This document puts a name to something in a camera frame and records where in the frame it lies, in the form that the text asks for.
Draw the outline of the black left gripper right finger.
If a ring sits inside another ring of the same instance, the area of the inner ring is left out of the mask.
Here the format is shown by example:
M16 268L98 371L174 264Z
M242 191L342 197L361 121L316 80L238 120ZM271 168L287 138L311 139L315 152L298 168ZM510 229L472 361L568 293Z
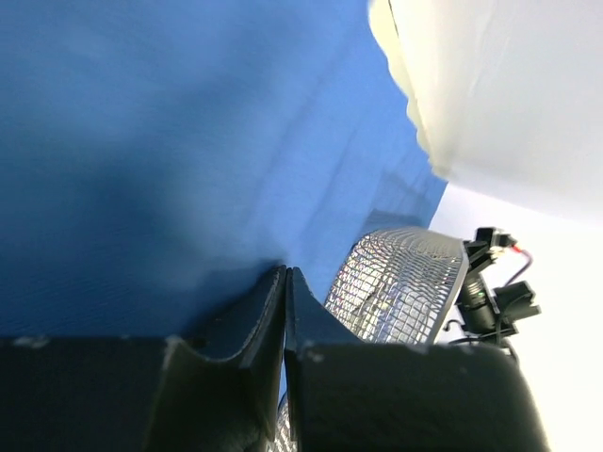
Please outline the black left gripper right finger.
M285 368L301 451L545 451L517 363L490 346L359 339L313 296L285 283Z

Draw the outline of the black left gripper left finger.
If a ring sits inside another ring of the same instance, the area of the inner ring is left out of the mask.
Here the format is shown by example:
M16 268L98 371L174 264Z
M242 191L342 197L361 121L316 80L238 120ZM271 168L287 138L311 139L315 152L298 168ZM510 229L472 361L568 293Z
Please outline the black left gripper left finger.
M189 337L5 336L5 451L262 451L275 434L286 269Z

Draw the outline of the steel mesh instrument tray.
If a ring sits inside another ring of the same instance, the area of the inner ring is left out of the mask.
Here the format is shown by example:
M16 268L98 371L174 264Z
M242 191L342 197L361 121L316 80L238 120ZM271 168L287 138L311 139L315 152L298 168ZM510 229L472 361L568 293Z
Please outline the steel mesh instrument tray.
M417 228L375 231L357 242L320 304L363 341L435 345L468 267L461 239ZM301 451L287 390L272 447Z

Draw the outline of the blue surgical cloth wrap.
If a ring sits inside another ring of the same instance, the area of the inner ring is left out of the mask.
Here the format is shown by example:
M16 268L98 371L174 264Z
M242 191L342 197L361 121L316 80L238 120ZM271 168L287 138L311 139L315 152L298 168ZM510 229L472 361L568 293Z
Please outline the blue surgical cloth wrap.
M268 268L324 298L445 190L364 1L5 1L1 331L191 331Z

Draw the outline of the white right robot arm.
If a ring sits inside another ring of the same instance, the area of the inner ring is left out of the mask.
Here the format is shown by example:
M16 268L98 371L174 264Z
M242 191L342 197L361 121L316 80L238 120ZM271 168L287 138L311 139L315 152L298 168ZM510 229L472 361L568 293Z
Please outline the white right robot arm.
M509 341L518 334L516 322L541 313L540 306L534 303L534 291L520 279L532 266L533 257L511 234L495 227L477 229L474 239L464 242L464 251L469 268L454 302L461 318L448 321L444 330L457 324L464 336L452 340L453 345L495 346L516 361L518 355ZM507 282L491 288L482 272L508 251L521 255L525 264Z

